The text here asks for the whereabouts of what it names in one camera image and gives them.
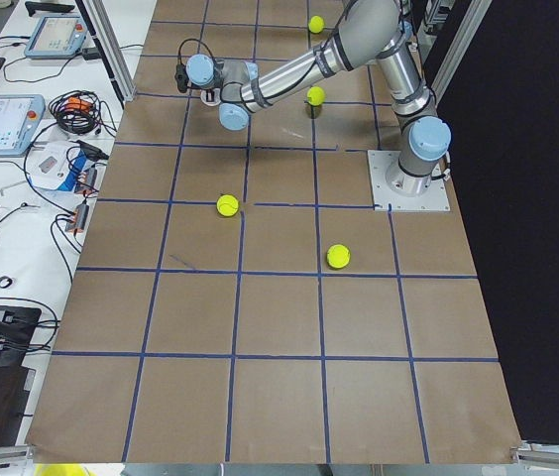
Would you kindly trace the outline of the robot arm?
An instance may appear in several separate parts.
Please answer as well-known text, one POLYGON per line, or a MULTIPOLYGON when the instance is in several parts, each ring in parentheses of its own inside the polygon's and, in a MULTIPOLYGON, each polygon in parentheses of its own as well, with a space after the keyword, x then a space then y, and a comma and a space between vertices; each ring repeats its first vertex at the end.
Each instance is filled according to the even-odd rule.
POLYGON ((433 171, 446 158, 452 135, 437 116, 435 94, 418 72, 408 39, 401 2, 347 1, 325 41, 268 73, 259 73, 253 62, 219 59, 206 52, 179 59, 174 79, 180 92, 217 92, 221 125, 240 131, 253 114, 373 61, 390 91, 402 138, 399 156, 386 171, 386 183, 400 195, 416 197, 436 180, 433 171))

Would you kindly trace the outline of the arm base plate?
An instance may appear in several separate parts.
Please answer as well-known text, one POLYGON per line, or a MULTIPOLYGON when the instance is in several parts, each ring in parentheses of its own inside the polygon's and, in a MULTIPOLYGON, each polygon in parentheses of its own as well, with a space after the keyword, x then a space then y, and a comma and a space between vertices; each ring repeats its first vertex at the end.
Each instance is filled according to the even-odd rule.
POLYGON ((430 176, 409 176, 399 167, 400 151, 369 150, 368 169, 376 211, 449 212, 451 206, 443 178, 436 166, 430 176))

